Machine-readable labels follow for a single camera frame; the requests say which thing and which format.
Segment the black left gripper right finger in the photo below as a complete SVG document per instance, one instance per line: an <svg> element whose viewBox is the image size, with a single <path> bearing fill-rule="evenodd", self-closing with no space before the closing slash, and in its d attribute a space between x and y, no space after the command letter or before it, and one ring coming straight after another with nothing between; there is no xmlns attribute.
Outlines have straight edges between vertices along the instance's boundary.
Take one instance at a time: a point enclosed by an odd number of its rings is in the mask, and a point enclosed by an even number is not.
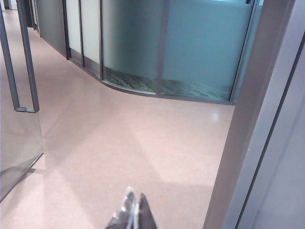
<svg viewBox="0 0 305 229"><path fill-rule="evenodd" d="M144 193L141 193L138 212L139 229L157 229L148 200Z"/></svg>

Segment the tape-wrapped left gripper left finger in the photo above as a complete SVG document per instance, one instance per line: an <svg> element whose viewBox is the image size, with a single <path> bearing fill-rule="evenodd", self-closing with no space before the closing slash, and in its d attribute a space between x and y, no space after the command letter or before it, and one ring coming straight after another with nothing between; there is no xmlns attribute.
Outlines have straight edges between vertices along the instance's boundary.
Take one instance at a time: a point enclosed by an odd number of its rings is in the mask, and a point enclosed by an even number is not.
<svg viewBox="0 0 305 229"><path fill-rule="evenodd" d="M119 208L112 214L106 229L135 229L137 201L134 190L127 187L122 203Z"/></svg>

